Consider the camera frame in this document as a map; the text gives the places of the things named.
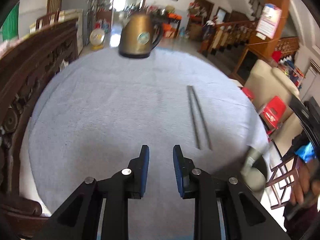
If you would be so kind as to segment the person's right hand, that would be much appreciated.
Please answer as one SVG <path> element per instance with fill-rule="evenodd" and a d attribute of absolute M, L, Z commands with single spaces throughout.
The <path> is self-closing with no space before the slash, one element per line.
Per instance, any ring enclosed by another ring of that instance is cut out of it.
<path fill-rule="evenodd" d="M 319 180 L 310 182 L 310 179 L 318 167 L 319 161 L 313 159 L 298 169 L 298 179 L 295 180 L 291 189 L 290 203 L 292 205 L 296 205 L 297 203 L 302 205 L 304 203 L 304 196 L 310 189 L 314 197 L 304 207 L 311 207 L 317 202 L 317 198 L 319 197 Z"/>

